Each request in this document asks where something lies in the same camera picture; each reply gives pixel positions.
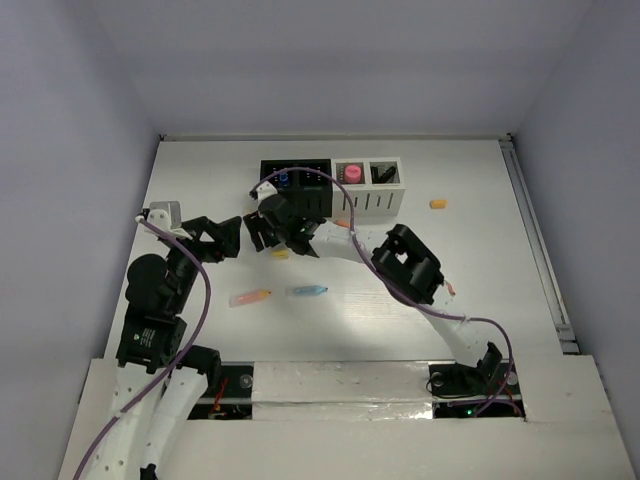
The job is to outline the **grey pencil-shaped pen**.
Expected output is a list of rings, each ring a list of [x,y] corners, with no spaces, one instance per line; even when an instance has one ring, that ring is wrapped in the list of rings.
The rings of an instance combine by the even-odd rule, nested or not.
[[[455,297],[455,296],[456,296],[455,289],[454,289],[453,285],[452,285],[450,282],[448,282],[447,280],[445,280],[445,281],[443,282],[443,286],[446,288],[446,291],[448,292],[448,294],[449,294],[451,297]]]

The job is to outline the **orange pencil-shaped pen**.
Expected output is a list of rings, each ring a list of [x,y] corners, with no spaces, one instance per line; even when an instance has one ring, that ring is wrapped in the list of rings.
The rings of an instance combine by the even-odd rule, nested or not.
[[[238,295],[233,295],[229,298],[229,307],[237,308],[254,303],[261,302],[271,296],[272,292],[269,290],[254,290],[245,292]]]

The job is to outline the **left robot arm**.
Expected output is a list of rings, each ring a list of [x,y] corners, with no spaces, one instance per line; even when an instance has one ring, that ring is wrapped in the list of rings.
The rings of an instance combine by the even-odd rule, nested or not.
[[[180,222],[153,208],[136,220],[168,252],[142,255],[128,267],[110,418],[77,479],[160,478],[196,402],[221,383],[219,352],[196,345],[181,314],[198,278],[204,280],[204,303],[211,303],[204,266],[238,256],[240,218]]]

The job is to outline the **black double container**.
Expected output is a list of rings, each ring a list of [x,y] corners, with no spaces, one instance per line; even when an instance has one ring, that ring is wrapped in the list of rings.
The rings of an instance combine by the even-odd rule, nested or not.
[[[329,176],[332,175],[330,159],[263,159],[260,163],[260,178],[290,167],[313,169]],[[332,183],[321,175],[308,171],[289,171],[290,186],[280,188],[278,175],[269,180],[287,200],[292,202],[299,213],[306,217],[321,216],[329,218],[332,214]]]

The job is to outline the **blue pencil-shaped pen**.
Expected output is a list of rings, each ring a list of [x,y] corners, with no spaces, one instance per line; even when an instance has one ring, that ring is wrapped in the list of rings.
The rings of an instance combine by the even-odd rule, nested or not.
[[[306,298],[316,297],[328,292],[328,288],[321,285],[290,286],[286,288],[288,297]]]

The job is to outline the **silver foil tape strip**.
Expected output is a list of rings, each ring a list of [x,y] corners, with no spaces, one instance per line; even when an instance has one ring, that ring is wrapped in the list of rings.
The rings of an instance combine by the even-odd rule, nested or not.
[[[426,362],[258,362],[256,421],[430,420]]]

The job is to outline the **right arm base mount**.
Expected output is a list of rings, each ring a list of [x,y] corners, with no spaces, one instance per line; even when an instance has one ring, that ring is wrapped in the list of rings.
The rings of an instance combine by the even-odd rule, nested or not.
[[[428,373],[435,419],[525,418],[516,367],[506,361],[493,376],[455,363],[431,364]]]

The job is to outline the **blue black highlighter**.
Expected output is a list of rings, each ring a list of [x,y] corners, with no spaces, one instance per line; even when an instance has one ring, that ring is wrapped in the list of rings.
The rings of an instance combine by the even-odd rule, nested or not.
[[[373,165],[371,167],[371,176],[373,184],[387,184],[393,183],[397,173],[397,167],[392,165],[381,171],[381,167]]]

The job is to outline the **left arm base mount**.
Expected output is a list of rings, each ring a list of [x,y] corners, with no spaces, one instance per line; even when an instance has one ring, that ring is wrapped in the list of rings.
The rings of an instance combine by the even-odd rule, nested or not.
[[[253,363],[223,363],[218,384],[196,402],[188,419],[250,420],[253,384]]]

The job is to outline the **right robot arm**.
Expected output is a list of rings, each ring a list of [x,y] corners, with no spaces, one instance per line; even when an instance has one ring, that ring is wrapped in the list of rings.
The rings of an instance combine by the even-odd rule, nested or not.
[[[300,256],[334,258],[368,267],[400,303],[419,310],[460,366],[462,384],[482,392],[497,378],[498,347],[453,309],[453,293],[435,254],[407,226],[387,232],[352,230],[321,217],[304,217],[279,193],[259,194],[257,210],[244,217],[255,248],[284,245]]]

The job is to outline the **aluminium rail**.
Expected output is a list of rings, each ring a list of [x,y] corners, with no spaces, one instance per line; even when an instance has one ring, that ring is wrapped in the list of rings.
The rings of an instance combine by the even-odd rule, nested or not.
[[[580,355],[581,350],[564,305],[515,146],[510,140],[500,140],[499,146],[562,352],[564,355]]]

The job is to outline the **white double container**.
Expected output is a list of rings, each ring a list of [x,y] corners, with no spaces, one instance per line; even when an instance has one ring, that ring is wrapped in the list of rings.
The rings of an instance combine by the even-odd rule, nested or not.
[[[345,184],[343,170],[348,164],[360,164],[363,180],[360,184]],[[381,171],[396,166],[393,183],[373,184],[371,167],[378,165]],[[333,178],[349,193],[355,208],[355,219],[393,218],[399,213],[406,191],[400,157],[339,158],[331,160]]]

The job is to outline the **orange yellow eraser cap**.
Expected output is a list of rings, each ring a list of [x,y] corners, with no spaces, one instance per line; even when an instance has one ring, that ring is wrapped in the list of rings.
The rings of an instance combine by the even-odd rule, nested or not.
[[[431,209],[445,209],[448,202],[445,199],[436,199],[430,202]]]

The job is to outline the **pink glue stick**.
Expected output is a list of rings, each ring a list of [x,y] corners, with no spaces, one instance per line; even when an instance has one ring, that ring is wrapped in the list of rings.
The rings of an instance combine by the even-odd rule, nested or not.
[[[343,182],[345,184],[360,184],[363,180],[363,171],[360,164],[348,164],[343,170]]]

